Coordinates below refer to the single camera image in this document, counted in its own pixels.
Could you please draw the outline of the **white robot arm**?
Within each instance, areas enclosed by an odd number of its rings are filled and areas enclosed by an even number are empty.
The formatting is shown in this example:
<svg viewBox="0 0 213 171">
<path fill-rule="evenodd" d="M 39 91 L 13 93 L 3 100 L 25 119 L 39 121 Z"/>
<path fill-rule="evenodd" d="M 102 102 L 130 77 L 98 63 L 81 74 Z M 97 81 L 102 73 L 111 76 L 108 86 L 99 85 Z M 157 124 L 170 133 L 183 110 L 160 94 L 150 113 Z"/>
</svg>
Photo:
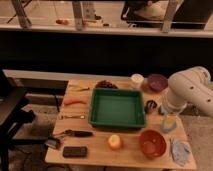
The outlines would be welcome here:
<svg viewBox="0 0 213 171">
<path fill-rule="evenodd" d="M 178 115 L 191 103 L 213 118 L 211 84 L 210 72 L 201 66 L 172 74 L 168 79 L 168 91 L 162 98 L 159 112 L 164 116 Z"/>
</svg>

